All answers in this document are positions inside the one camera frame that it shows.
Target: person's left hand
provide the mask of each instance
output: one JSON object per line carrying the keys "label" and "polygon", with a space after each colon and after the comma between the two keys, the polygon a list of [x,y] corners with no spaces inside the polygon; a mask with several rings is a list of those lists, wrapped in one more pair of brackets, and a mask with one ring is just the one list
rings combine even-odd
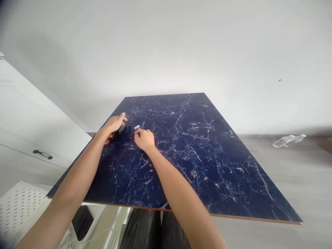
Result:
{"label": "person's left hand", "polygon": [[102,129],[107,131],[108,134],[115,132],[120,128],[121,125],[125,125],[123,121],[128,121],[125,115],[126,114],[123,112],[120,116],[110,117]]}

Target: forearm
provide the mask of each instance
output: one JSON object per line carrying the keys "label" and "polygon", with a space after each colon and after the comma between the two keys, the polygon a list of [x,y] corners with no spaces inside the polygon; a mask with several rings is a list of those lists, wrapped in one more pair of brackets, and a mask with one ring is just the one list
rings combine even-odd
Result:
{"label": "forearm", "polygon": [[109,134],[99,130],[55,193],[53,200],[83,202],[96,174],[104,143]]}
{"label": "forearm", "polygon": [[105,132],[96,134],[68,172],[45,212],[16,248],[44,248],[45,245],[57,248],[90,188],[106,139]]}
{"label": "forearm", "polygon": [[217,226],[188,181],[156,149],[150,157],[172,211],[192,248],[227,248]]}

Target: leg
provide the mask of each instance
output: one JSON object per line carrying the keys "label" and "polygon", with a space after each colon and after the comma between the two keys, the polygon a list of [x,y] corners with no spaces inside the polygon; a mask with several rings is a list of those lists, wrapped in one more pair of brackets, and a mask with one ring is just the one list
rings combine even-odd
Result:
{"label": "leg", "polygon": [[160,233],[160,211],[134,209],[124,231],[120,249],[159,248]]}
{"label": "leg", "polygon": [[169,248],[190,249],[190,244],[173,212],[164,211],[160,249]]}

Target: hand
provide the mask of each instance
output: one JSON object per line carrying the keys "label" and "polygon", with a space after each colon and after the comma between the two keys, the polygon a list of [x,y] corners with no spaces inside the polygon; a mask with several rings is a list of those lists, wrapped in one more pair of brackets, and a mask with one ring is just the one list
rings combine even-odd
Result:
{"label": "hand", "polygon": [[141,128],[135,131],[135,143],[145,152],[151,148],[156,147],[153,133],[150,130],[143,130]]}
{"label": "hand", "polygon": [[121,125],[125,125],[124,124],[124,120],[128,121],[128,119],[125,117],[125,113],[121,113],[120,116],[113,116],[110,117],[110,119],[107,121],[107,123],[104,125],[104,127],[102,129],[104,129],[105,131],[107,131],[108,135],[115,132],[116,130],[118,130],[120,128]]}

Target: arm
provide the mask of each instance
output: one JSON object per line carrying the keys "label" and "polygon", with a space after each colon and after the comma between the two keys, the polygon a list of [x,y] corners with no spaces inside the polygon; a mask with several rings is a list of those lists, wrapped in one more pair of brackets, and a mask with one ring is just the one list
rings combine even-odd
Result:
{"label": "arm", "polygon": [[155,147],[153,133],[138,129],[135,143],[151,159],[167,201],[191,248],[228,248],[203,203],[181,173]]}
{"label": "arm", "polygon": [[108,136],[119,129],[125,113],[111,117],[83,151],[38,221],[15,248],[57,248],[76,211],[82,204],[96,174]]}

